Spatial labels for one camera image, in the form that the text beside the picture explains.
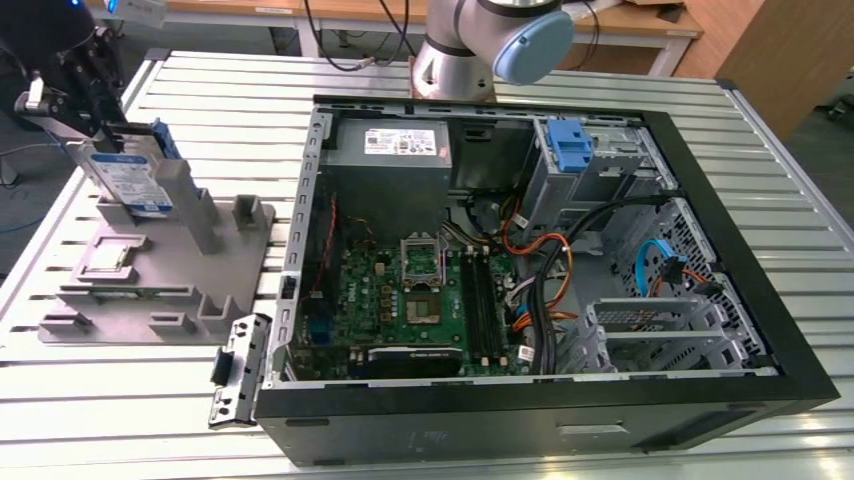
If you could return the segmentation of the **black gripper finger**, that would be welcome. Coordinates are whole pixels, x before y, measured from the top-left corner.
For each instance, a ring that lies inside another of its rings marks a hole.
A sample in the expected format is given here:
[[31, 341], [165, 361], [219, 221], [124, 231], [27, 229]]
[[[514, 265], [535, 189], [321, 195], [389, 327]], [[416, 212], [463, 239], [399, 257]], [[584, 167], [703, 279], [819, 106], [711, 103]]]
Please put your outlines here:
[[113, 126], [125, 122], [121, 103], [124, 73], [116, 35], [111, 28], [97, 27], [95, 29], [89, 57], [96, 73], [92, 91], [96, 96], [95, 110], [101, 130], [109, 141], [111, 149], [123, 150], [123, 139], [113, 131]]
[[93, 137], [100, 130], [100, 119], [96, 110], [97, 98], [89, 90], [91, 78], [73, 50], [60, 55], [60, 70], [67, 83], [65, 91], [71, 98], [71, 104], [77, 111], [77, 116], [85, 123], [84, 132], [88, 137]]

